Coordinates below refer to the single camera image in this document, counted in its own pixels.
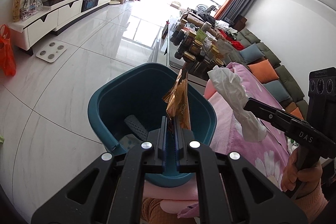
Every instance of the human hand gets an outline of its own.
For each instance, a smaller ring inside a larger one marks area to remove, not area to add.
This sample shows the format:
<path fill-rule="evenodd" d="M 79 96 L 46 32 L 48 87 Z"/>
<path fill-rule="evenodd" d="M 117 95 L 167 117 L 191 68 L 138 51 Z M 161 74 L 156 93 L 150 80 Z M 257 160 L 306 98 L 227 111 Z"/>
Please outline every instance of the human hand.
<path fill-rule="evenodd" d="M 298 193 L 298 198 L 304 197 L 312 193 L 320 183 L 322 177 L 322 166 L 320 161 L 315 166 L 298 171 L 295 163 L 297 161 L 297 149 L 288 159 L 287 166 L 283 170 L 283 177 L 281 180 L 281 189 L 293 191 L 296 186 L 296 180 L 306 182 L 305 186 Z"/>

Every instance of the mop bucket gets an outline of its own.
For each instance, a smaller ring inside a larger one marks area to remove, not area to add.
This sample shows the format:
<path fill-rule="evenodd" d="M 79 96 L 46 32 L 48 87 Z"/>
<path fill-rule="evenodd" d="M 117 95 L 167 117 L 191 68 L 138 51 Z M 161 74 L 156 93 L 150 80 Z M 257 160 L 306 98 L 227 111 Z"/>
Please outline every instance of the mop bucket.
<path fill-rule="evenodd" d="M 97 90 L 88 105 L 90 125 L 112 155 L 127 153 L 119 141 L 133 132 L 124 119 L 135 115 L 146 130 L 161 127 L 167 104 L 162 97 L 173 87 L 177 74 L 158 63 L 146 63 L 131 69 Z M 217 118 L 212 105 L 188 85 L 191 129 L 195 139 L 210 145 Z M 146 174 L 146 180 L 160 187 L 177 187 L 188 182 L 193 174 L 176 170 L 175 146 L 167 134 L 166 168 L 163 174 Z"/>

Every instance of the green sofa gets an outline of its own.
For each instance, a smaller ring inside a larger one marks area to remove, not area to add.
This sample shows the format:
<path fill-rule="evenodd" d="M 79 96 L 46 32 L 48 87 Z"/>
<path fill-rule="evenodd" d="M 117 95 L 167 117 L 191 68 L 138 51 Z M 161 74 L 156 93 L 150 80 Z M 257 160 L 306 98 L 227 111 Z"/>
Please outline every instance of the green sofa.
<path fill-rule="evenodd" d="M 305 95 L 286 67 L 281 65 L 281 60 L 263 42 L 261 42 L 258 37 L 256 37 L 246 28 L 238 32 L 236 40 L 239 41 L 244 47 L 249 47 L 254 43 L 257 44 L 258 49 L 265 55 L 264 58 L 268 59 L 275 72 L 279 76 L 280 82 L 290 95 L 289 99 L 279 102 L 280 105 L 286 109 L 292 102 L 294 102 L 295 105 L 299 108 L 303 118 L 306 119 L 308 104 L 304 100 Z M 226 56 L 224 62 L 226 64 L 231 62 L 239 63 L 250 70 L 239 51 L 233 47 L 232 52 Z"/>

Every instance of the pink towel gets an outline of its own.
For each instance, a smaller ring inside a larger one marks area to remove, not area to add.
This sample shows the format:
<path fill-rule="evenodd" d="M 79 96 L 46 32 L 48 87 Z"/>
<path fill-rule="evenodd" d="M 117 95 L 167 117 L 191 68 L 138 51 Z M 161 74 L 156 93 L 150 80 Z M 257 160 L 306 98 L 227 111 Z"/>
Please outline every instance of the pink towel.
<path fill-rule="evenodd" d="M 241 77 L 242 85 L 245 86 L 250 97 L 282 109 L 266 88 L 243 65 L 230 63 L 227 67 Z M 232 151 L 240 153 L 280 188 L 283 169 L 289 157 L 284 133 L 270 123 L 264 122 L 269 129 L 265 140 L 258 143 L 245 142 L 241 125 L 235 119 L 232 109 L 211 86 L 212 83 L 209 82 L 205 97 L 209 98 L 217 115 L 217 126 L 210 144 L 212 150 L 226 155 Z M 176 188 L 161 188 L 146 182 L 143 196 L 165 199 L 161 202 L 161 208 L 168 213 L 178 213 L 179 217 L 190 218 L 199 215 L 198 203 L 195 202 L 198 199 L 195 178 Z"/>

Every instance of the white marble floor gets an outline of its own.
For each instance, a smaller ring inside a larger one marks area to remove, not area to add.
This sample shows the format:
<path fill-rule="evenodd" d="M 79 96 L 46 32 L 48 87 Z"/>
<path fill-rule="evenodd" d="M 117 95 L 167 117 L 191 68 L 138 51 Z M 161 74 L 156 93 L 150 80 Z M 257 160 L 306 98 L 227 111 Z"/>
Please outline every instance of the white marble floor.
<path fill-rule="evenodd" d="M 47 35 L 68 44 L 54 62 L 15 51 L 17 73 L 0 73 L 0 184 L 30 222 L 34 211 L 105 151 L 87 106 L 108 81 L 148 62 L 157 34 L 177 10 L 128 2 L 108 6 Z"/>

